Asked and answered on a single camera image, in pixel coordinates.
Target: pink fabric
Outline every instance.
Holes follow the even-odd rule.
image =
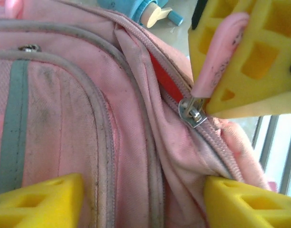
[[[112,210],[106,203],[107,182],[111,179],[107,176],[106,157],[112,142],[116,227],[153,227],[162,222],[157,216],[157,205],[164,200],[160,164],[166,180],[166,226],[208,227],[203,199],[205,177],[229,178],[230,174],[212,147],[161,98],[150,53],[185,88],[192,83],[189,61],[125,17],[93,10],[96,14],[50,0],[24,0],[18,18],[66,23],[94,32],[110,43],[111,50],[115,46],[123,53],[129,69],[81,34],[78,38],[66,35],[69,29],[50,31],[49,25],[40,29],[29,22],[22,27],[17,22],[0,22],[0,50],[16,50],[31,43],[40,45],[43,52],[38,54],[43,59],[29,65],[23,186],[71,172],[82,173],[86,187],[79,225],[104,227]],[[81,83],[61,67],[57,56],[81,68],[102,91],[103,98],[96,93],[87,94],[90,83],[85,78]],[[0,62],[0,72],[4,69],[2,64],[8,66],[0,74],[0,83],[5,84],[11,62]],[[5,112],[7,92],[8,88],[0,92],[0,115]],[[103,100],[107,113],[100,102],[94,109],[90,99]],[[227,121],[213,122],[209,134],[223,138],[228,156],[239,168],[238,176],[248,184],[269,189],[244,132]]]

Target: pink zipper pull tab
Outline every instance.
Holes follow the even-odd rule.
[[[234,13],[226,17],[216,29],[209,46],[203,68],[191,91],[190,99],[184,116],[189,116],[195,102],[201,102],[197,109],[201,109],[204,99],[210,98],[221,79],[230,59],[243,37],[243,31],[249,21],[247,13]]]
[[[0,18],[15,19],[22,8],[23,0],[0,0]]]

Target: white floor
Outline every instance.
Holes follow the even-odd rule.
[[[96,6],[96,0],[69,0],[76,3]],[[161,38],[167,44],[177,48],[186,56],[189,55],[188,50],[188,28],[191,24],[192,14],[194,12],[197,0],[169,0],[166,7],[173,8],[177,13],[184,16],[184,22],[181,26],[175,26],[168,19],[158,21],[149,30],[157,37]],[[233,121],[239,123],[247,133],[250,140],[253,139],[258,118],[242,118],[234,119]],[[263,118],[258,134],[258,140],[255,145],[255,156],[261,160],[263,146],[270,122],[270,116]],[[281,181],[284,173],[284,166],[287,159],[289,144],[291,142],[291,115],[282,115],[279,117],[276,125],[274,137],[272,138],[270,154],[267,158],[267,165],[265,173],[267,176],[281,186]],[[291,196],[291,180],[287,189],[287,194]]]

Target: yellow foam clamp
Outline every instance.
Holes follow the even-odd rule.
[[[0,228],[76,228],[83,200],[80,174],[0,195]]]
[[[291,197],[209,176],[204,200],[211,228],[291,228]]]
[[[291,113],[291,0],[208,0],[189,30],[194,79],[216,28],[235,12],[249,13],[250,21],[206,112],[220,118]]]

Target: zipper pull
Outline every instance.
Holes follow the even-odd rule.
[[[216,29],[200,75],[191,90],[191,98],[179,103],[180,117],[192,128],[206,120],[202,107],[220,81],[230,59],[243,37],[249,21],[247,13],[234,13],[226,17]]]

